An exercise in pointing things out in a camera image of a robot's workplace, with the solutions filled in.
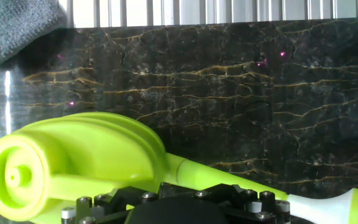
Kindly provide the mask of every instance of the gray cloth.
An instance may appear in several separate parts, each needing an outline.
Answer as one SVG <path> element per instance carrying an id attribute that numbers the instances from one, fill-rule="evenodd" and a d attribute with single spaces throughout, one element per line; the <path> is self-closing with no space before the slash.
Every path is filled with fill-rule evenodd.
<path id="1" fill-rule="evenodd" d="M 0 0 L 0 64 L 65 21 L 56 0 Z"/>

